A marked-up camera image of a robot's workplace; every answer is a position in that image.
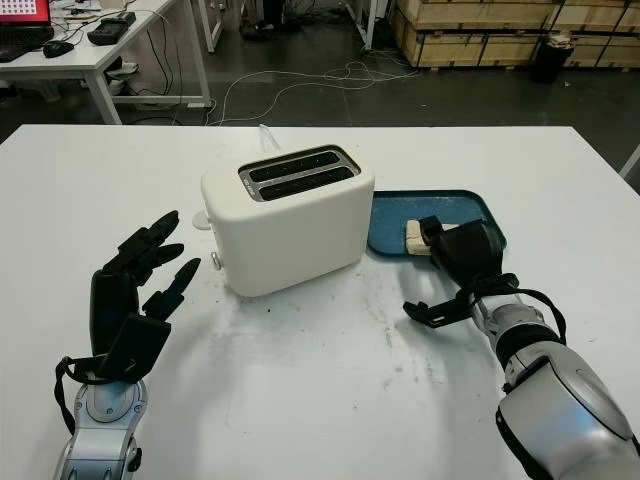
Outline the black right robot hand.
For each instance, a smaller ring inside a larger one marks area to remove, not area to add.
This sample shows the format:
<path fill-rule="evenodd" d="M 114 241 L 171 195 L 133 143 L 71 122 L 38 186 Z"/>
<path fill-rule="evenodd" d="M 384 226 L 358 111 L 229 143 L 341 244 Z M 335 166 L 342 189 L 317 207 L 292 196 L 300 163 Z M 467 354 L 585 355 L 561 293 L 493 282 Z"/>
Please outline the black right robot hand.
<path fill-rule="evenodd" d="M 485 220 L 445 230 L 436 216 L 430 216 L 419 221 L 419 228 L 432 262 L 459 287 L 502 274 L 502 241 Z"/>

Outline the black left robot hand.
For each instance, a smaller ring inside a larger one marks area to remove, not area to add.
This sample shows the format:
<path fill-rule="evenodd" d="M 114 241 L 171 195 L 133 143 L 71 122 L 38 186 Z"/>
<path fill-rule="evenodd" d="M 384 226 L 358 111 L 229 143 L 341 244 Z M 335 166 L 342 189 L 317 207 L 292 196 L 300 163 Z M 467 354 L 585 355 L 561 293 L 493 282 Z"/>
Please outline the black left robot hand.
<path fill-rule="evenodd" d="M 118 247 L 116 255 L 91 280 L 90 338 L 95 355 L 130 353 L 133 358 L 160 351 L 171 332 L 169 317 L 184 301 L 201 260 L 193 258 L 175 274 L 166 289 L 142 303 L 138 289 L 159 267 L 184 252 L 182 243 L 169 244 L 179 224 L 170 211 L 152 225 L 140 227 Z"/>

